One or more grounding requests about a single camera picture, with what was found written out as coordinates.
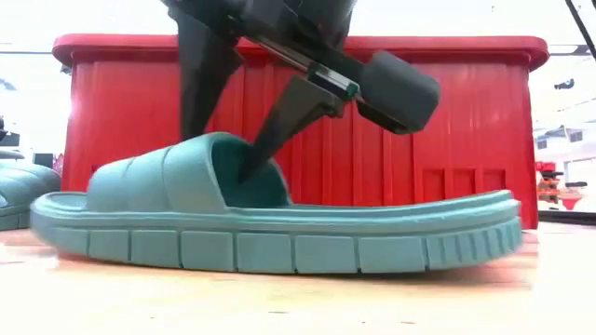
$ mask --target table surface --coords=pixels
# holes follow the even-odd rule
[[[99,263],[3,232],[0,333],[593,333],[596,230],[543,224],[524,237],[479,268],[345,277]]]

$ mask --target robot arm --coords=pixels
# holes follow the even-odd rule
[[[295,75],[272,107],[240,180],[250,177],[292,136],[323,116],[359,113],[396,134],[425,127],[439,84],[405,61],[378,52],[367,63],[344,54],[356,0],[162,0],[178,24],[182,140],[201,135],[228,79],[242,65],[241,37],[305,75]]]

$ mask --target teal slide sandal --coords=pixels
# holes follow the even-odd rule
[[[0,231],[29,227],[29,206],[40,195],[60,190],[60,176],[48,167],[0,163]]]
[[[510,192],[388,208],[294,205],[273,161],[237,183],[249,149],[211,133],[108,164],[86,194],[38,198],[32,227],[98,260],[271,274],[424,272],[485,263],[522,243]]]

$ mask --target slide sandal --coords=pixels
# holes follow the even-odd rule
[[[58,173],[30,163],[0,163],[0,231],[29,227],[29,206],[39,196],[60,190]]]
[[[210,133],[108,164],[86,194],[34,201],[32,228],[98,260],[270,274],[424,272],[485,263],[522,243],[508,191],[403,207],[294,205],[273,161],[237,183],[249,149]]]

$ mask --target red container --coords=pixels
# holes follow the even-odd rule
[[[535,228],[536,185],[528,73],[549,58],[534,37],[350,37],[367,60],[385,49],[441,84],[428,127],[395,136],[358,115],[324,119],[276,159],[296,202],[347,206],[422,203],[507,188]],[[246,66],[223,94],[211,130],[252,141],[293,73],[248,42]],[[73,68],[63,190],[84,191],[97,167],[179,139],[176,37],[71,34],[54,56]]]

